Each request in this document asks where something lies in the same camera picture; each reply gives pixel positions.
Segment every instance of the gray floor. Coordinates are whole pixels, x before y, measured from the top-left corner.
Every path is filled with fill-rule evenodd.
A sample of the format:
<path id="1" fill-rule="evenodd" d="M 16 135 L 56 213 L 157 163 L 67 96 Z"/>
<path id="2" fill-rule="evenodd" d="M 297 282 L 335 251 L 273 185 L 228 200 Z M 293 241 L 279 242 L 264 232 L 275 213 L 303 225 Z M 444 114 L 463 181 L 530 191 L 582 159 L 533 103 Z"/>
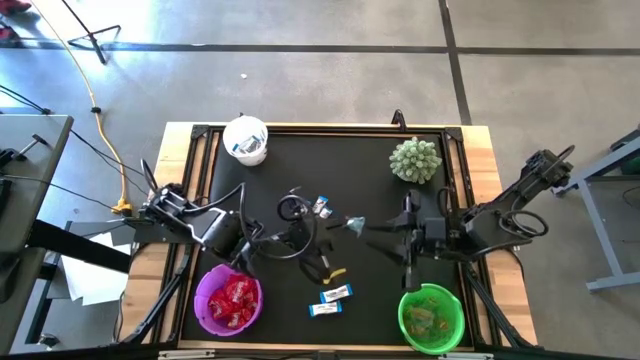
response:
<path id="1" fill-rule="evenodd" d="M 121 24 L 122 41 L 445 45 L 437 0 L 70 3 L 92 28 Z M 127 10 L 118 8 L 125 3 Z M 58 2 L 38 4 L 64 37 L 80 35 Z M 632 0 L 450 0 L 449 8 L 459 46 L 640 45 L 640 5 Z M 23 36 L 53 36 L 35 14 L 16 22 Z M 141 157 L 155 163 L 167 121 L 228 121 L 240 111 L 265 121 L 387 123 L 401 108 L 413 124 L 460 124 L 447 55 L 120 51 L 105 67 L 91 52 L 75 54 L 105 109 L 106 132 L 131 164 Z M 65 52 L 0 50 L 0 58 L 1 84 L 73 115 L 76 131 L 104 150 Z M 581 168 L 638 123 L 640 57 L 465 55 L 460 63 L 473 124 L 490 127 L 505 185 L 538 149 L 575 144 L 570 161 Z M 0 97 L 6 106 L 17 105 Z M 120 192 L 119 175 L 73 138 L 54 181 L 105 202 Z M 138 204 L 143 199 L 135 189 L 131 195 Z M 579 195 L 543 194 L 530 209 L 551 225 L 548 236 L 521 251 L 540 344 L 637 358 L 640 285 L 587 292 L 585 281 L 609 270 Z M 40 216 L 57 225 L 112 218 L 55 189 Z M 639 245 L 624 249 L 638 258 Z M 61 338 L 61 349 L 104 344 L 115 314 L 114 304 L 59 301 L 45 330 Z M 33 349 L 20 337 L 14 344 L 16 352 Z"/>

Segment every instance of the pink basket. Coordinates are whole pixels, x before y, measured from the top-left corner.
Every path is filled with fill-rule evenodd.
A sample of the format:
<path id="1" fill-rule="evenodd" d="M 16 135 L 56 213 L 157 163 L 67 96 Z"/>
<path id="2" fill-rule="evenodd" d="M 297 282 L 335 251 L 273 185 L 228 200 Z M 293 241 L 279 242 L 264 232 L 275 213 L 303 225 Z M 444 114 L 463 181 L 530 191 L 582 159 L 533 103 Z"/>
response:
<path id="1" fill-rule="evenodd" d="M 213 319 L 213 312 L 209 308 L 209 297 L 211 297 L 211 294 L 213 294 L 214 291 L 224 285 L 231 274 L 237 274 L 237 272 L 231 270 L 231 268 L 226 265 L 218 265 L 214 267 L 204 275 L 202 280 L 200 280 L 200 284 L 198 284 L 198 288 L 196 289 L 196 295 L 193 299 L 196 317 L 200 322 L 200 326 L 208 332 L 218 336 L 233 336 L 241 333 L 242 330 L 246 329 L 256 321 L 262 311 L 262 288 L 260 287 L 260 282 L 256 280 L 258 288 L 258 307 L 253 313 L 251 319 L 247 321 L 243 327 L 239 329 L 229 329 L 227 327 L 228 320 Z"/>

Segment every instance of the wooden table frame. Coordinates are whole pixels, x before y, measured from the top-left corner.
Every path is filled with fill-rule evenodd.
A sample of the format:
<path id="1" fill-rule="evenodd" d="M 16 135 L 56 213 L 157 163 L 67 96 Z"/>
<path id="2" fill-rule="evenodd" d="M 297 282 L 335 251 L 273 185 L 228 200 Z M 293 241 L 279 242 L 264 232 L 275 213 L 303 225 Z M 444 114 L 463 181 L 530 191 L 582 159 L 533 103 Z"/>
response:
<path id="1" fill-rule="evenodd" d="M 215 125 L 223 126 L 224 123 L 167 123 L 163 137 L 160 153 L 155 168 L 155 177 L 158 184 L 188 183 L 187 195 L 194 199 L 197 193 L 209 194 L 211 187 L 213 165 L 215 161 L 216 147 L 218 146 L 218 135 L 214 134 L 212 141 L 197 141 L 195 146 L 189 147 L 191 138 L 203 127 L 194 125 Z M 270 123 L 272 127 L 328 127 L 328 128 L 380 128 L 393 129 L 397 125 L 381 124 L 329 124 L 329 123 Z M 441 128 L 445 126 L 410 126 L 412 128 Z M 464 149 L 466 152 L 466 162 L 469 170 L 470 182 L 473 188 L 475 201 L 486 202 L 495 198 L 502 192 L 497 165 L 493 154 L 493 147 L 489 136 L 489 130 L 484 126 L 446 126 L 450 128 L 460 128 L 464 138 Z M 463 188 L 462 172 L 460 161 L 457 161 L 457 151 L 451 151 L 452 158 L 455 156 L 454 176 L 458 187 L 458 200 L 461 207 L 467 206 L 467 198 Z M 185 174 L 185 164 L 193 164 L 191 171 Z M 131 333 L 139 322 L 144 318 L 148 310 L 156 301 L 160 292 L 163 269 L 166 265 L 168 245 L 150 244 L 134 260 L 129 272 L 129 281 L 123 299 L 123 326 L 122 337 Z M 181 255 L 184 253 L 184 245 L 178 246 L 178 258 L 175 264 L 179 264 Z M 487 256 L 488 274 L 491 283 L 494 299 L 503 310 L 509 321 L 529 342 L 536 343 L 535 330 L 529 311 L 522 272 L 518 263 L 506 251 L 497 251 Z M 191 286 L 191 276 L 195 267 L 195 261 L 191 264 L 187 289 Z M 165 341 L 171 331 L 171 325 L 176 312 L 176 296 L 174 295 L 167 305 L 161 333 L 160 341 Z M 484 304 L 475 296 L 475 303 L 478 312 L 480 330 L 485 341 L 490 342 L 490 326 Z M 207 348 L 207 349 L 252 349 L 252 350 L 352 350 L 352 351 L 406 351 L 408 346 L 354 346 L 354 345 L 303 345 L 303 344 L 248 344 L 232 342 L 211 342 L 179 340 L 179 348 Z"/>

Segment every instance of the artificial succulent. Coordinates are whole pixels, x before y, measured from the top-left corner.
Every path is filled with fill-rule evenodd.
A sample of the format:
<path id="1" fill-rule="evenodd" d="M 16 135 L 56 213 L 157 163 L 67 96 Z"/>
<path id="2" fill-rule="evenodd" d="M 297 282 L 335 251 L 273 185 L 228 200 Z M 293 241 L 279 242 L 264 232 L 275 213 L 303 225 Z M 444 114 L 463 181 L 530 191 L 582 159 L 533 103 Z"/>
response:
<path id="1" fill-rule="evenodd" d="M 391 160 L 391 171 L 404 181 L 424 184 L 436 169 L 442 164 L 442 159 L 436 155 L 435 144 L 417 137 L 406 140 L 396 146 Z"/>

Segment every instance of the metal stand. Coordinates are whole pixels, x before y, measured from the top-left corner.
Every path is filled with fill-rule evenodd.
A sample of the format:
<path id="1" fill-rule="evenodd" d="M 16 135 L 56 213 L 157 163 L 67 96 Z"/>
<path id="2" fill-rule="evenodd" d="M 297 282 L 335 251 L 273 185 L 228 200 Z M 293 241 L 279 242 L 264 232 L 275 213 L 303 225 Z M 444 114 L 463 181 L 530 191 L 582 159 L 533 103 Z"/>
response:
<path id="1" fill-rule="evenodd" d="M 71 39 L 71 40 L 67 41 L 67 43 L 69 45 L 72 45 L 72 46 L 80 46 L 80 45 L 76 44 L 76 41 L 88 38 L 88 40 L 91 41 L 91 45 L 93 45 L 93 50 L 96 52 L 96 55 L 98 55 L 98 59 L 100 59 L 100 62 L 102 63 L 102 65 L 106 65 L 107 64 L 107 60 L 104 58 L 104 55 L 102 54 L 102 48 L 100 48 L 100 45 L 98 44 L 98 40 L 96 40 L 95 35 L 96 34 L 101 34 L 103 32 L 107 32 L 107 31 L 113 30 L 113 29 L 118 29 L 118 32 L 120 32 L 120 29 L 121 29 L 120 25 L 109 26 L 108 28 L 104 28 L 104 29 L 101 29 L 101 30 L 98 30 L 98 31 L 89 31 L 89 29 L 84 25 L 82 20 L 80 20 L 78 15 L 76 15 L 76 13 L 69 6 L 69 4 L 67 4 L 67 1 L 66 0 L 62 0 L 62 3 L 64 4 L 64 6 L 67 7 L 67 9 L 69 9 L 69 11 L 73 15 L 73 17 L 76 18 L 76 20 L 78 20 L 78 23 L 80 23 L 80 26 L 82 26 L 84 31 L 87 32 L 87 35 L 84 35 L 84 36 L 81 36 L 81 37 L 78 37 L 78 38 L 75 38 L 75 39 Z"/>
<path id="2" fill-rule="evenodd" d="M 603 217 L 598 211 L 598 207 L 596 206 L 593 195 L 591 194 L 591 191 L 589 189 L 589 182 L 598 180 L 598 178 L 603 179 L 603 175 L 609 173 L 613 169 L 618 168 L 624 162 L 633 159 L 638 155 L 640 155 L 640 137 L 631 140 L 626 145 L 619 147 L 611 154 L 605 156 L 599 161 L 596 161 L 595 164 L 591 165 L 580 173 L 571 176 L 571 180 L 569 181 L 567 186 L 558 189 L 552 189 L 553 193 L 558 197 L 562 197 L 571 189 L 580 190 L 582 199 L 584 200 L 584 204 L 587 207 L 587 211 L 589 212 L 589 216 L 591 217 L 591 221 L 593 222 L 593 226 L 595 227 L 596 234 L 598 235 L 598 239 L 600 240 L 600 244 L 602 245 L 602 250 L 604 251 L 604 255 L 607 258 L 607 262 L 609 263 L 611 272 L 613 273 L 613 276 L 597 279 L 593 282 L 588 282 L 587 288 L 589 289 L 589 291 L 596 291 L 624 285 L 640 284 L 640 272 L 627 274 L 622 272 L 622 268 L 620 267 L 618 258 L 613 250 L 613 246 L 611 245 L 611 239 L 609 238 L 609 234 L 607 233 L 607 230 L 605 228 Z"/>

